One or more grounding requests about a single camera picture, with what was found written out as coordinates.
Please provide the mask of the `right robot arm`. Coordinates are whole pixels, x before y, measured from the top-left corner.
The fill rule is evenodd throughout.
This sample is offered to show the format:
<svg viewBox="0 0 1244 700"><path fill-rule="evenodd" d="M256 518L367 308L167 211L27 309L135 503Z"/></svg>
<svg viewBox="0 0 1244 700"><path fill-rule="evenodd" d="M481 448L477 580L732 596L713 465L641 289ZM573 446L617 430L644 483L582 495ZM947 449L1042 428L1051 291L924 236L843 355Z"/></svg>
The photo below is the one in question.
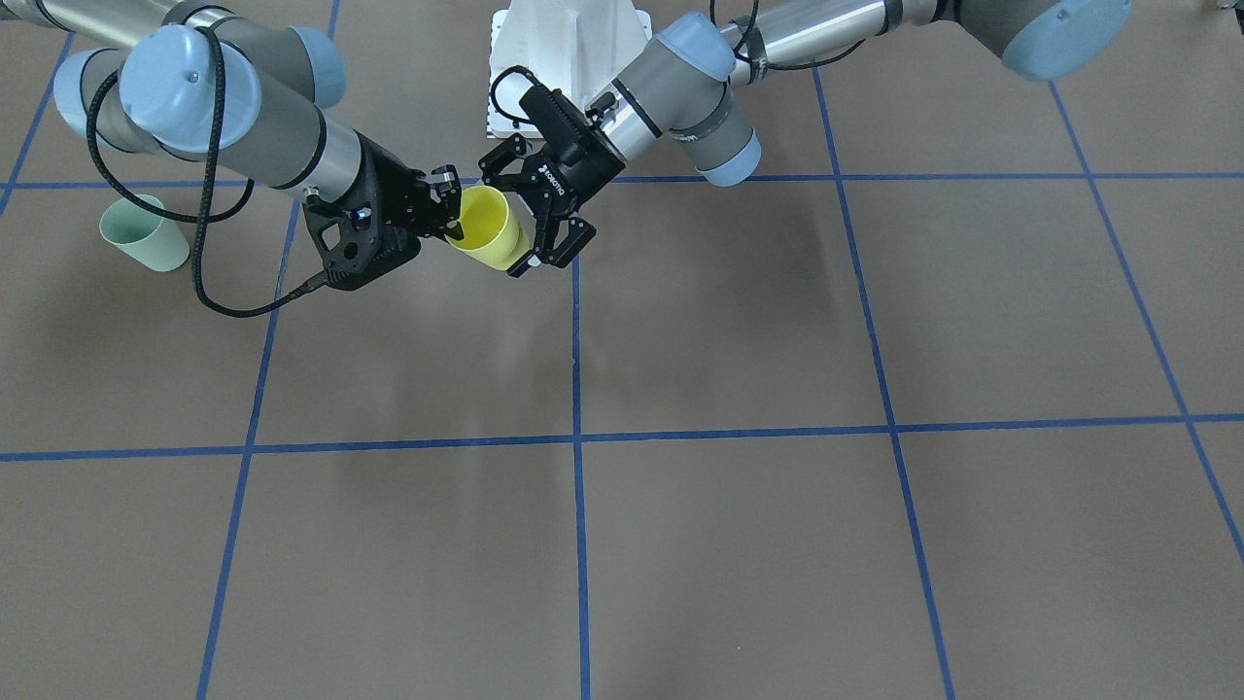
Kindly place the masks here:
<svg viewBox="0 0 1244 700"><path fill-rule="evenodd" d="M90 147L225 168L299 201L323 270L304 291L356 291L462 237L452 165L406 167L328 107L345 66L328 35L270 29L209 1L5 1L2 19L98 44L53 75L53 104Z"/></svg>

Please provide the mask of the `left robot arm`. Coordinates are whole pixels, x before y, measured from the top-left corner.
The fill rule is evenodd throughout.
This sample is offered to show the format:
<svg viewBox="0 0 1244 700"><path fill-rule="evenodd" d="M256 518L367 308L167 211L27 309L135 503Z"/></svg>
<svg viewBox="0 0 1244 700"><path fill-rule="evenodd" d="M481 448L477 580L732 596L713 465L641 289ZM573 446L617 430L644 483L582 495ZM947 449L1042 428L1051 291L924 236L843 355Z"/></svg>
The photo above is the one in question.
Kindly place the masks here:
<svg viewBox="0 0 1244 700"><path fill-rule="evenodd" d="M712 185L745 182L763 147L735 91L770 75L832 65L906 25L955 22L1014 75L1045 83L1097 57L1131 12L1128 1L754 2L725 25L687 12L618 48L600 36L578 40L573 57L603 66L570 93L549 85L550 65L529 66L522 53L501 65L495 50L494 88L518 76L529 88L503 145L481 158L481 182L518 194L535 231L489 233L499 252L493 267L521 276L572 264L596 233L581 208L659 139L678 142Z"/></svg>

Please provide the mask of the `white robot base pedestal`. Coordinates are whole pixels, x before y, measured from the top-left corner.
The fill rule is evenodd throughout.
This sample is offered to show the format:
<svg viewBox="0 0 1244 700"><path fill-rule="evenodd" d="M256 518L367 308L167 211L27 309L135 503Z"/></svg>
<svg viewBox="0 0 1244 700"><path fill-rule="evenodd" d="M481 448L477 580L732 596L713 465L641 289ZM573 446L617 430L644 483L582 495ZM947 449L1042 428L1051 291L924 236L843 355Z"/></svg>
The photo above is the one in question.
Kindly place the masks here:
<svg viewBox="0 0 1244 700"><path fill-rule="evenodd" d="M583 108L639 56L653 22L634 1L511 1L490 29L489 85L521 65Z"/></svg>

